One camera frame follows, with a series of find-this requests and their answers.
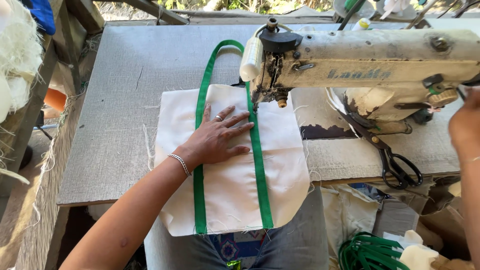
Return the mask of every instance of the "tote bag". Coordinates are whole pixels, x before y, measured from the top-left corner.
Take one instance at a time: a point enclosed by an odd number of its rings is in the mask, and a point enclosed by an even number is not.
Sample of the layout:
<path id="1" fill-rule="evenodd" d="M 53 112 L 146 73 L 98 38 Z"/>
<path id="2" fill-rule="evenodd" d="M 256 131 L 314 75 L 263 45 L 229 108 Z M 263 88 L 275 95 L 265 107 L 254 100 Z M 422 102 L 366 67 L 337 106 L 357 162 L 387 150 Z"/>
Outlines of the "tote bag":
<path id="1" fill-rule="evenodd" d="M 248 83 L 246 89 L 209 85 L 216 54 L 225 45 L 243 52 L 243 46 L 235 40 L 220 42 L 207 64 L 200 89 L 163 92 L 155 166 L 198 128 L 206 103 L 211 104 L 212 118 L 230 105 L 236 108 L 228 117 L 250 111 L 249 118 L 235 126 L 247 121 L 255 126 L 233 138 L 229 147 L 242 144 L 251 150 L 193 170 L 193 176 L 187 177 L 159 214 L 172 236 L 280 227 L 293 218 L 310 185 L 291 104 L 281 109 L 273 102 L 262 103 L 254 114 Z"/>

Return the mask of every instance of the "hand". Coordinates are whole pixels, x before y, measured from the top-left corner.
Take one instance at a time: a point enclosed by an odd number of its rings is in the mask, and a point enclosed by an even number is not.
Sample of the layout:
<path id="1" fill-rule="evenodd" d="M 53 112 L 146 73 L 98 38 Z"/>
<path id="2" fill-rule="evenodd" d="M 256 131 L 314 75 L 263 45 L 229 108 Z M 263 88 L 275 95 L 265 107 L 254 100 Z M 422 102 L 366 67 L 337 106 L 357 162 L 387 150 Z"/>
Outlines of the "hand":
<path id="1" fill-rule="evenodd" d="M 480 156 L 480 86 L 467 87 L 465 103 L 450 120 L 448 130 L 460 160 Z"/>
<path id="2" fill-rule="evenodd" d="M 235 109 L 235 106 L 229 106 L 218 113 L 218 116 L 225 119 L 224 121 L 220 121 L 217 117 L 210 121 L 211 109 L 210 104 L 205 106 L 200 127 L 193 132 L 187 142 L 173 152 L 185 161 L 189 170 L 193 170 L 200 164 L 226 161 L 233 156 L 250 151 L 250 148 L 244 145 L 227 148 L 228 141 L 231 138 L 237 137 L 253 127 L 253 123 L 250 122 L 236 128 L 230 128 L 247 118 L 250 113 L 244 111 L 226 119 Z"/>

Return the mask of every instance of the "jeans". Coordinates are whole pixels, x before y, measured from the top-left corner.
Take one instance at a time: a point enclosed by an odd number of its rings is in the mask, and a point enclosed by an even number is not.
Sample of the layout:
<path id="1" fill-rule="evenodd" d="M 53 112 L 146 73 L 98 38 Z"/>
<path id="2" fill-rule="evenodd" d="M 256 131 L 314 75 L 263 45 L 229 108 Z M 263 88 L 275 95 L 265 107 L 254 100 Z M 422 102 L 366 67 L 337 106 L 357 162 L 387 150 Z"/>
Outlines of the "jeans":
<path id="1" fill-rule="evenodd" d="M 328 270 L 328 248 L 320 189 L 312 191 L 294 218 L 267 231 L 252 270 Z M 159 218 L 145 239 L 149 270 L 228 270 L 210 238 L 171 236 Z"/>

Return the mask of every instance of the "industrial sewing machine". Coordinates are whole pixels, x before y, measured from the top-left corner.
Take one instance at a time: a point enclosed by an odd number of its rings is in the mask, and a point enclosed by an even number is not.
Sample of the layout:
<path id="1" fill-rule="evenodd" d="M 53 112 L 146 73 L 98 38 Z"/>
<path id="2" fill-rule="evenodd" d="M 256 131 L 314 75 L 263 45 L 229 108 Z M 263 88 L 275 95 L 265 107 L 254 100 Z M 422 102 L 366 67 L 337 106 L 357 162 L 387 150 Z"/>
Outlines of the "industrial sewing machine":
<path id="1" fill-rule="evenodd" d="M 347 87 L 343 102 L 362 126 L 395 123 L 375 132 L 409 133 L 406 117 L 426 122 L 431 113 L 420 110 L 442 108 L 459 84 L 480 81 L 480 37 L 470 30 L 311 30 L 271 17 L 247 42 L 240 75 L 251 81 L 255 111 L 273 100 L 285 107 L 296 87 Z"/>

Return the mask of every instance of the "scissors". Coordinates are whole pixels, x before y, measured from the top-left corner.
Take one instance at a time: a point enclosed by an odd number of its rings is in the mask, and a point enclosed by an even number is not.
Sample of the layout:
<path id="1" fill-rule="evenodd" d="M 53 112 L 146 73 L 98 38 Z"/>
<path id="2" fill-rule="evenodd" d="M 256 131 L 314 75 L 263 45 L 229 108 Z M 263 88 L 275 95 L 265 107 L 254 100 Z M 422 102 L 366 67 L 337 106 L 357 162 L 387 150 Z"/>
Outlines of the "scissors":
<path id="1" fill-rule="evenodd" d="M 371 143 L 373 146 L 375 146 L 378 151 L 380 152 L 380 157 L 382 159 L 382 178 L 387 186 L 390 188 L 402 190 L 406 189 L 409 185 L 410 186 L 419 186 L 423 182 L 423 175 L 421 174 L 420 170 L 407 158 L 404 156 L 400 156 L 398 154 L 392 153 L 392 149 L 383 142 L 379 137 L 377 137 L 375 134 L 371 133 L 368 131 L 365 127 L 360 125 L 357 121 L 355 121 L 349 114 L 344 114 L 341 111 L 338 111 L 340 115 L 345 119 L 350 125 L 353 126 L 353 128 L 360 133 L 364 138 L 367 139 L 369 143 Z M 397 158 L 403 162 L 405 162 L 416 174 L 417 176 L 417 181 L 413 180 L 408 173 L 406 173 L 402 167 L 394 160 L 394 158 Z M 392 174 L 396 180 L 398 181 L 398 184 L 391 184 L 387 181 L 386 176 L 387 173 Z"/>

